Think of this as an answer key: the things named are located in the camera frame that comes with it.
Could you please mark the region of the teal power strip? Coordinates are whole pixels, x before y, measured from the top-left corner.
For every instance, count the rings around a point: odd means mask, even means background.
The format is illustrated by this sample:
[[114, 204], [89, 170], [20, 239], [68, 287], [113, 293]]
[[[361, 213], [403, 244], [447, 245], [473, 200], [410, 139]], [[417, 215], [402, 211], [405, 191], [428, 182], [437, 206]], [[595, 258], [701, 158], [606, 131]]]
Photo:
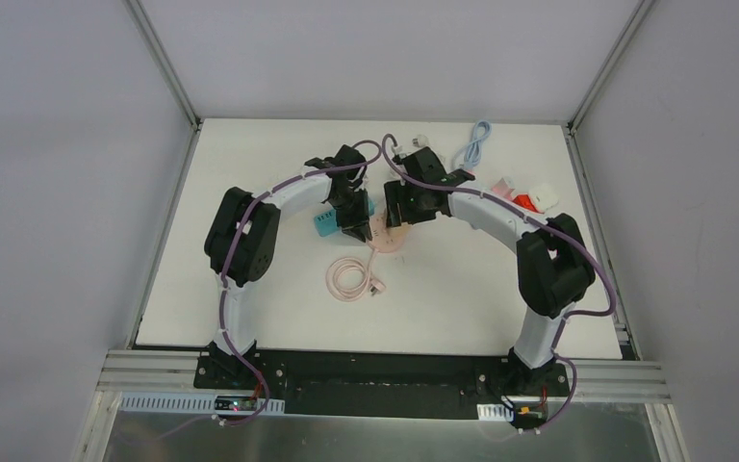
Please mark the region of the teal power strip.
[[313, 218], [313, 224], [320, 237], [333, 235], [337, 231], [344, 234], [344, 228], [360, 224], [369, 224], [374, 214], [374, 202], [371, 199], [359, 198], [352, 203], [331, 208]]

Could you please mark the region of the pink power strip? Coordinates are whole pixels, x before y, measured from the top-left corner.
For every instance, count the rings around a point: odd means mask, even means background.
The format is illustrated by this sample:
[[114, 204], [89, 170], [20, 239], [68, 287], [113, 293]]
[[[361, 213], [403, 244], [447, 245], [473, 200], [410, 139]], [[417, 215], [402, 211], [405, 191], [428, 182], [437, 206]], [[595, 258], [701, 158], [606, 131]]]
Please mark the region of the pink power strip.
[[507, 191], [504, 188], [504, 185], [502, 183], [502, 180], [498, 181], [491, 187], [491, 192], [495, 194], [496, 196], [503, 198], [508, 201], [512, 201], [514, 197], [515, 190], [513, 191]]

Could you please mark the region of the red cube adapter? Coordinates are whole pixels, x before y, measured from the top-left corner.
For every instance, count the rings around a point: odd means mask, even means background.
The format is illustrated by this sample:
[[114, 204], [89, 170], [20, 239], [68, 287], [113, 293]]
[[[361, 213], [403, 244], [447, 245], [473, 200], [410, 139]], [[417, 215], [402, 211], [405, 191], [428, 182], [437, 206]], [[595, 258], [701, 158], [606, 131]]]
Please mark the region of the red cube adapter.
[[525, 210], [531, 211], [533, 213], [538, 212], [538, 210], [534, 206], [528, 194], [522, 193], [522, 194], [515, 195], [512, 201], [518, 206], [524, 208]]

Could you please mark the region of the white cube adapter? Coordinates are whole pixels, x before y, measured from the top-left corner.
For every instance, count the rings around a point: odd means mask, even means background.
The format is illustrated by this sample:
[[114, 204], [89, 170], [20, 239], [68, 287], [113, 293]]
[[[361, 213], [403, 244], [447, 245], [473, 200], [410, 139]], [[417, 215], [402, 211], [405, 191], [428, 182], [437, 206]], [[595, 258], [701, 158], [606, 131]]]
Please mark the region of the white cube adapter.
[[559, 203], [559, 195], [549, 183], [536, 185], [528, 190], [528, 198], [538, 213], [546, 213]]

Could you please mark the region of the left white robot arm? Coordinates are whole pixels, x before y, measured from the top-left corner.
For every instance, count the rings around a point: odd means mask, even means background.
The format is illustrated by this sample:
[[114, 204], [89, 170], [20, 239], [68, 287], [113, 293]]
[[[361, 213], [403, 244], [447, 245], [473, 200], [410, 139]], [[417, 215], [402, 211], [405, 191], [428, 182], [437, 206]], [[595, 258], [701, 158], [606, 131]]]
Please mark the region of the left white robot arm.
[[256, 335], [246, 300], [270, 268], [281, 220], [327, 204], [344, 234], [364, 244], [371, 241], [364, 180], [375, 160], [365, 157], [362, 146], [362, 141], [344, 144], [333, 156], [309, 159], [296, 175], [264, 192], [232, 187], [223, 195], [203, 250], [219, 290], [218, 328], [208, 353], [230, 388], [243, 389], [257, 375], [252, 360]]

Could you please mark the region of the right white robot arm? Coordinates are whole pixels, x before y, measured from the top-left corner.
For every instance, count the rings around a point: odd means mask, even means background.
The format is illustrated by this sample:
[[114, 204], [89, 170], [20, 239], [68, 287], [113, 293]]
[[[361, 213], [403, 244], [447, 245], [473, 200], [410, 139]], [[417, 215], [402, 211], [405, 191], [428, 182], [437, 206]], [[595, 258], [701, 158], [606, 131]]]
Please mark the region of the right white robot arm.
[[385, 187], [388, 223], [417, 224], [438, 214], [460, 219], [509, 248], [517, 259], [520, 295], [527, 306], [518, 340], [508, 353], [508, 382], [529, 395], [546, 382], [546, 370], [560, 361], [558, 344], [572, 317], [610, 318], [616, 289], [604, 267], [586, 248], [576, 220], [534, 213], [478, 185], [463, 170], [448, 172], [437, 155], [422, 148], [403, 157], [380, 149], [398, 179]]

